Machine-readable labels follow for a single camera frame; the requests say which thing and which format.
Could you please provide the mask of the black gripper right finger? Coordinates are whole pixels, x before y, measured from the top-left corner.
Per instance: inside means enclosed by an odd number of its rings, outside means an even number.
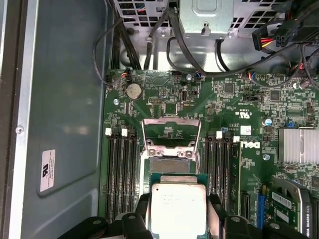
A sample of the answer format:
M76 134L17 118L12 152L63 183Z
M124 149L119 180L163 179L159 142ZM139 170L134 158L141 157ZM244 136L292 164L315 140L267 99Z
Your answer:
M230 215L222 207L217 195L206 197L207 226L213 239L303 239L297 230L277 222L266 222L262 229L250 224L246 218Z

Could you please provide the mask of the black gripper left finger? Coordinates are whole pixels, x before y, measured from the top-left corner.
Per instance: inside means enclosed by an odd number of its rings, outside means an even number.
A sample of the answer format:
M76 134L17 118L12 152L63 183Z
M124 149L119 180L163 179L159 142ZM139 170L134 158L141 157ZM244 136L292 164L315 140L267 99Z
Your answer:
M102 217L89 217L69 229L61 239L151 239L147 213L151 193L140 196L134 212L123 214L118 220L109 223Z

